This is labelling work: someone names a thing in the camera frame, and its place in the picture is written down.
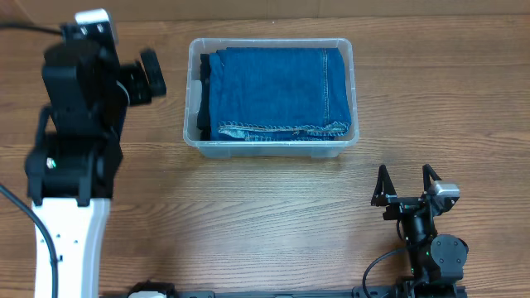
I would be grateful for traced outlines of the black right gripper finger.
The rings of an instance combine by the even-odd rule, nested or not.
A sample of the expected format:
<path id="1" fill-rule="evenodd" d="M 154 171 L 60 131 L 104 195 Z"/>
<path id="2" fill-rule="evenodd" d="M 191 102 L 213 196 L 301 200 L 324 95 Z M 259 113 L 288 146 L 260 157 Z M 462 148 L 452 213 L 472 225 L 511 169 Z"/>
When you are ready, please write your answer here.
<path id="1" fill-rule="evenodd" d="M 431 187 L 436 181 L 440 181 L 440 176 L 433 170 L 429 164 L 425 164 L 422 167 L 422 179 L 423 179 L 423 189 L 426 193 L 431 191 Z"/>
<path id="2" fill-rule="evenodd" d="M 372 206 L 388 206 L 394 204 L 398 198 L 392 180 L 385 165 L 378 168 L 378 178 L 371 199 Z"/>

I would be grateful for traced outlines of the black cloth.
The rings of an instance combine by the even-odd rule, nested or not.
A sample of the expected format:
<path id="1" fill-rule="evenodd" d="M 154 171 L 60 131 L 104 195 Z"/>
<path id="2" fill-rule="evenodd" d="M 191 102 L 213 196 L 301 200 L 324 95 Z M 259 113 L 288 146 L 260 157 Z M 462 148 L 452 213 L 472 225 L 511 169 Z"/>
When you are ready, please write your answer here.
<path id="1" fill-rule="evenodd" d="M 208 141 L 211 134 L 210 124 L 210 55 L 200 55 L 201 101 L 196 126 L 200 130 L 200 140 Z"/>

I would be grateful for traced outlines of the blue denim jeans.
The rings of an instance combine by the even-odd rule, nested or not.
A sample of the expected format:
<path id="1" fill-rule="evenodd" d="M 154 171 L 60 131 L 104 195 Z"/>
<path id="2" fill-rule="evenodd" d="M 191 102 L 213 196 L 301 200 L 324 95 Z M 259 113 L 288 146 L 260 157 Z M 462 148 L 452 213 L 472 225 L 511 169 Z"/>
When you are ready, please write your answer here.
<path id="1" fill-rule="evenodd" d="M 336 48 L 229 47 L 209 54 L 212 141 L 332 141 L 352 124 Z"/>

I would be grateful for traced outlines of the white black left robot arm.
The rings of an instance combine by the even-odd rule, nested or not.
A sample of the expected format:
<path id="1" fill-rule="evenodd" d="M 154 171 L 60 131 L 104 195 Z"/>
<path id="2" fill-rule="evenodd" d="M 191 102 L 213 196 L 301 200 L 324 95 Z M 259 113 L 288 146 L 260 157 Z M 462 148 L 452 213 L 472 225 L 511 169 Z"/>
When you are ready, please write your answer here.
<path id="1" fill-rule="evenodd" d="M 95 297 L 128 108 L 166 94 L 154 50 L 121 64 L 109 21 L 64 24 L 45 51 L 41 110 L 25 162 L 36 216 L 38 297 Z"/>

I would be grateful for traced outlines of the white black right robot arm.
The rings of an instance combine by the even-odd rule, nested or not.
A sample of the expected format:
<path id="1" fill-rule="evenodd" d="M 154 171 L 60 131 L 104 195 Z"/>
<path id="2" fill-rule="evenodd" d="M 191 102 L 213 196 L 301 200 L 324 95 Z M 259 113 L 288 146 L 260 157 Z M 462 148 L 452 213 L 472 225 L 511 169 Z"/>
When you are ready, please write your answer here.
<path id="1" fill-rule="evenodd" d="M 402 248 L 372 261 L 362 277 L 362 291 L 371 297 L 367 285 L 371 270 L 381 261 L 405 252 L 411 275 L 397 279 L 386 297 L 466 297 L 457 282 L 463 279 L 469 246 L 461 238 L 437 232 L 435 217 L 449 212 L 460 198 L 455 183 L 444 181 L 428 164 L 422 167 L 423 192 L 417 197 L 400 197 L 385 165 L 378 168 L 371 205 L 384 207 L 383 218 L 394 221 Z"/>

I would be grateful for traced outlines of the clear plastic storage bin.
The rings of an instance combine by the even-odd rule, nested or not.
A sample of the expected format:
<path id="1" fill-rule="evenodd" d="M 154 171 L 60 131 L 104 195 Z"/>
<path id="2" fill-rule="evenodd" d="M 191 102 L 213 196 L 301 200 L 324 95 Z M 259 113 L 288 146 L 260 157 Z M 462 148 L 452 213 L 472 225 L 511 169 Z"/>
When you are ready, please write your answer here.
<path id="1" fill-rule="evenodd" d="M 299 142 L 231 142 L 202 141 L 197 118 L 202 101 L 200 82 L 200 56 L 228 47 L 261 48 L 336 48 L 344 60 L 345 86 L 351 115 L 349 133 L 333 141 Z M 244 39 L 244 38 L 197 38 L 190 43 L 185 94 L 183 139 L 208 158 L 228 159 L 235 156 L 310 156 L 312 158 L 334 158 L 346 147 L 359 140 L 358 104 L 354 74 L 354 48 L 345 38 L 308 39 Z"/>

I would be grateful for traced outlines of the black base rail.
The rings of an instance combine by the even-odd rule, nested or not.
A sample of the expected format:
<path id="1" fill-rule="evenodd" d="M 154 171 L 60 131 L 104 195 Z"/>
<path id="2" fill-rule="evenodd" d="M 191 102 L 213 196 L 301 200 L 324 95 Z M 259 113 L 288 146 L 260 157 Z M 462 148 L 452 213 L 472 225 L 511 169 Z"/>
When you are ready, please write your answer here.
<path id="1" fill-rule="evenodd" d="M 136 284 L 128 293 L 107 294 L 101 298 L 129 298 L 129 297 L 170 297 L 170 298 L 395 298 L 395 297 L 423 297 L 467 298 L 464 286 L 417 286 L 411 294 L 397 286 L 368 286 L 366 295 L 362 286 L 352 290 L 323 290 L 323 291 L 248 291 L 215 293 L 213 291 L 177 291 L 171 283 L 143 282 Z"/>

